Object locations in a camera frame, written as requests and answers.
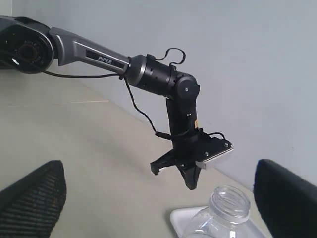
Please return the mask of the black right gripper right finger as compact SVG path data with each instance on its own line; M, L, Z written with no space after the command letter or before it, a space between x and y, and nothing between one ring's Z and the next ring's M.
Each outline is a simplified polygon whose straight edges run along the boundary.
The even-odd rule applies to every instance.
M317 188L310 182L272 160L261 159L253 194L274 238L317 236Z

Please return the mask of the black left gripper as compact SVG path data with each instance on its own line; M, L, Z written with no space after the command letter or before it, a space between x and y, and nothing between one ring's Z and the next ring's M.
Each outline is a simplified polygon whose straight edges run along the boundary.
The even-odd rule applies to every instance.
M176 165L187 188L190 190L196 189L201 168L196 166L195 162L202 158L201 149L203 144L213 137L223 139L223 133L205 132L200 128L194 135L176 137L173 140L176 145L172 151L166 152L150 163L152 173L158 175L161 169Z

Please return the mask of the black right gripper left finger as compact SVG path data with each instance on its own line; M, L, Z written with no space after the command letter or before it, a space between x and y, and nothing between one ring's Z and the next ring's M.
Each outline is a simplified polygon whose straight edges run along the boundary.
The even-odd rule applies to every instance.
M49 161L0 192L2 238L48 238L66 201L62 161Z

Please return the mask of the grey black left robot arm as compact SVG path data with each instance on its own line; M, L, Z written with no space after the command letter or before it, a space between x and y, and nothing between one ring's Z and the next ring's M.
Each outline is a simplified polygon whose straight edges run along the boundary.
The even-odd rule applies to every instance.
M150 164L151 171L176 166L190 190L197 187L198 162L217 154L220 140L198 127L196 100L200 86L196 79L177 70L177 63L165 65L152 55L127 57L72 32L48 27L28 17L0 18L0 60L25 74L49 73L54 60L59 66L82 62L117 76L126 87L136 87L164 96L170 133L155 131L170 140L172 149Z

